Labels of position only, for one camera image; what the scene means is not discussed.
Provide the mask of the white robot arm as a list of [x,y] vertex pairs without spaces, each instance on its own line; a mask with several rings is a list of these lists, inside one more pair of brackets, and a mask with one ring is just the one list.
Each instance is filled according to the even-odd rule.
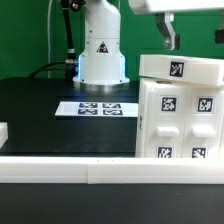
[[[120,52],[119,10],[107,0],[59,0],[63,11],[68,60],[72,63],[73,83],[90,88],[119,86],[129,82],[125,58]],[[180,36],[172,21],[176,12],[224,10],[224,0],[128,0],[136,15],[153,14],[163,36],[164,47],[178,49]],[[69,12],[85,10],[85,49],[75,53]]]

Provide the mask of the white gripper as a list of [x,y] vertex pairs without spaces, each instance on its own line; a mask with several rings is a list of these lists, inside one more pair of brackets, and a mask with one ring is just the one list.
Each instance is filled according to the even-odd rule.
[[[180,48],[180,35],[172,26],[174,12],[224,9],[224,0],[128,0],[128,3],[137,15],[157,13],[155,23],[163,37],[164,48],[168,50]],[[215,31],[216,44],[224,44],[224,10],[220,16],[221,24]]]

